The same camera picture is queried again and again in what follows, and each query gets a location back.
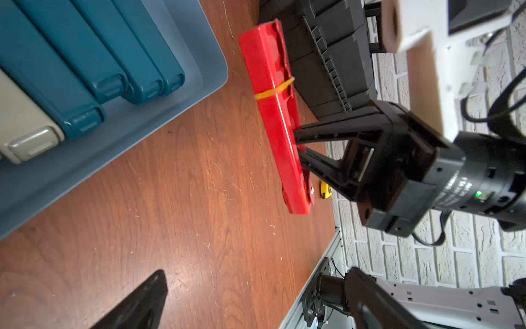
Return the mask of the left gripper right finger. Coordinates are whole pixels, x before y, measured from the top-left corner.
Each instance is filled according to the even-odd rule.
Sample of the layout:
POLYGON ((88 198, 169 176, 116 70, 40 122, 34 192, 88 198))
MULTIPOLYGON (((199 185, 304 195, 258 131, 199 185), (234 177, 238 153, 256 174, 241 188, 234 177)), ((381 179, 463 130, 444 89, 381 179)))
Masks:
POLYGON ((345 312, 358 328, 426 327, 357 267, 345 275, 345 312))

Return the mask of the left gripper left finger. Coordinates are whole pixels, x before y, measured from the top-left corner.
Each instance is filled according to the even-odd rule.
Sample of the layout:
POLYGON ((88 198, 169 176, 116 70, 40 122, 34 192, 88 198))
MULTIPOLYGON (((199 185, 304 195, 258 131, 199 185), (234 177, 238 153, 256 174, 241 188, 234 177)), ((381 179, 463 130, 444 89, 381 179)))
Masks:
POLYGON ((159 328, 167 295, 165 272, 157 270, 92 328, 159 328))

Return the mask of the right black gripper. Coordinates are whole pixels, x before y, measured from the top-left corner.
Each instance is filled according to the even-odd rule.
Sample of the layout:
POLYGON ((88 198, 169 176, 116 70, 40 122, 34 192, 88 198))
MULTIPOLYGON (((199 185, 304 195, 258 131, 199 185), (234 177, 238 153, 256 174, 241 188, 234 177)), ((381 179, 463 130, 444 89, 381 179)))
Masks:
MULTIPOLYGON (((438 136, 407 108, 373 102, 334 121, 302 126, 296 144, 358 140, 372 143, 373 154, 358 193, 363 226, 408 237, 448 182, 464 165, 464 151, 438 136)), ((353 183, 342 160, 312 149, 299 150, 301 165, 343 197, 353 197, 353 183)))

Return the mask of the red pliers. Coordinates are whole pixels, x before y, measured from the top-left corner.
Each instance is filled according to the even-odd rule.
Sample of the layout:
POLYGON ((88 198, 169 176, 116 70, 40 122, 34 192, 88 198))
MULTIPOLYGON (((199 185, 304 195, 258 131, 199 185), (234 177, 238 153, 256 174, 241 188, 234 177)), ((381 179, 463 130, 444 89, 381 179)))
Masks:
POLYGON ((301 166, 294 133, 301 128, 282 23, 263 23, 239 38, 254 97, 267 131, 282 194, 293 215, 307 215, 314 204, 309 171, 301 166))

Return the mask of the blue plastic storage tray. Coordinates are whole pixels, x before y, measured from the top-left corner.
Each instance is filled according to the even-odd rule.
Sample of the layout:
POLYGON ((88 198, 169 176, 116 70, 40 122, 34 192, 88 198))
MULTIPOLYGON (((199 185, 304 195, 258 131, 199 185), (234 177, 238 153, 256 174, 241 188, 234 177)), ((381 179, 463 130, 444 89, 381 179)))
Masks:
POLYGON ((94 132, 61 143, 23 164, 1 162, 1 238, 6 238, 85 179, 223 87, 228 66, 199 1, 144 1, 186 81, 144 106, 122 98, 104 105, 94 132))

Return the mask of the teal pliers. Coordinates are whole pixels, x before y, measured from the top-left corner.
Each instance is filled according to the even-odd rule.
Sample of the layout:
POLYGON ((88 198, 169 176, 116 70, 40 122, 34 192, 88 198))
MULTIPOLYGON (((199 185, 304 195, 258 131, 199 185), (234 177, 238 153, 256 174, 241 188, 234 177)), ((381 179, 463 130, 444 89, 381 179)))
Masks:
POLYGON ((123 98, 143 105, 160 96, 161 75, 113 2, 73 0, 72 4, 124 71, 127 88, 123 98))
POLYGON ((99 103, 126 92, 126 74, 70 1, 16 1, 15 4, 99 103))
POLYGON ((142 1, 112 1, 146 55, 158 70, 163 83, 161 96, 169 96, 185 83, 185 72, 163 38, 142 1))
POLYGON ((67 138, 105 121, 102 106, 13 1, 1 2, 1 68, 67 138))

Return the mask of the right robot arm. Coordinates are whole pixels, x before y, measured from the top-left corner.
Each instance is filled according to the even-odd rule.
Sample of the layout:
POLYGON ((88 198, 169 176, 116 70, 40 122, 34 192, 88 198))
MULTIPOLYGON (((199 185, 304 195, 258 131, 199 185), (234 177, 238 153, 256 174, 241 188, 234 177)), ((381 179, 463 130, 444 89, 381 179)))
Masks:
MULTIPOLYGON (((525 144, 506 136, 461 132, 453 141, 431 131, 402 106, 374 101, 295 132, 299 159, 358 206, 361 224, 413 237, 429 210, 445 227, 453 211, 496 219, 502 230, 525 229, 525 144)), ((359 328, 524 328, 525 280, 508 287, 418 287, 352 268, 330 274, 324 258, 303 292, 305 324, 321 328, 328 311, 359 328)))

